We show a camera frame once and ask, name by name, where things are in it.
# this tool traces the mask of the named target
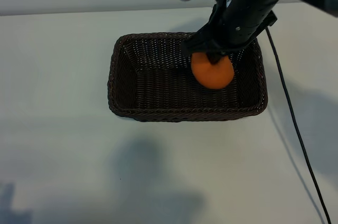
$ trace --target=white tabletop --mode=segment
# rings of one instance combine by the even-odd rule
[[[259,116],[140,123],[109,110],[110,57],[120,36],[196,31],[210,13],[0,17],[0,209],[6,221],[321,223],[265,33],[259,43],[269,105]],[[275,13],[271,33],[335,223],[338,20],[301,3],[277,5]]]

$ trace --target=orange ball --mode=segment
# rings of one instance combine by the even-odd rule
[[[191,70],[196,80],[206,88],[221,89],[234,77],[234,70],[228,56],[216,64],[211,64],[205,52],[196,52],[191,56]]]

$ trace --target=dark brown wicker basket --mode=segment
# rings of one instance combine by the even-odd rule
[[[201,86],[182,56],[180,44],[192,33],[122,36],[111,58],[110,110],[135,120],[225,121],[257,115],[268,97],[257,41],[230,57],[235,77],[221,90]]]

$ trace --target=white table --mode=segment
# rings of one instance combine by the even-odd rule
[[[210,13],[0,17],[0,180],[15,185],[12,213],[32,214],[21,223],[321,223],[265,33],[269,105],[259,116],[140,123],[109,110],[106,83],[120,36],[196,31]],[[301,3],[275,13],[271,32],[335,223],[338,20]]]

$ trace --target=black wire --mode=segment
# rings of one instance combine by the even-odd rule
[[[299,128],[298,128],[298,125],[297,125],[294,109],[292,108],[290,96],[289,96],[289,93],[288,93],[286,85],[285,85],[285,80],[284,80],[283,72],[281,71],[281,67],[280,67],[280,63],[279,63],[279,58],[278,58],[278,54],[277,54],[277,51],[276,51],[276,47],[274,45],[273,38],[271,37],[270,31],[269,31],[268,28],[266,28],[266,33],[268,34],[271,47],[272,47],[272,49],[274,51],[274,55],[275,55],[275,58],[276,58],[276,63],[277,63],[277,67],[278,67],[278,72],[279,72],[281,84],[283,85],[283,89],[284,89],[285,97],[286,97],[286,100],[287,100],[287,104],[289,105],[292,121],[294,122],[296,133],[297,133],[297,136],[298,136],[298,139],[299,139],[299,143],[301,144],[301,147],[302,147],[302,150],[303,150],[303,154],[304,154],[304,158],[305,158],[305,161],[306,161],[307,168],[308,168],[308,170],[310,172],[310,175],[312,177],[312,181],[315,184],[315,187],[316,187],[316,190],[317,190],[317,193],[318,193],[318,197],[319,197],[319,199],[321,201],[323,210],[325,212],[327,223],[331,224],[330,216],[328,215],[328,212],[327,212],[327,209],[326,209],[326,206],[325,206],[325,203],[324,203],[321,191],[319,189],[316,177],[315,177],[315,175],[314,175],[314,173],[312,171],[312,167],[311,167],[310,161],[309,161],[309,159],[307,157],[307,153],[306,153],[306,149],[305,149],[305,146],[304,146],[304,143],[303,143],[303,139],[302,139],[301,133],[299,132]]]

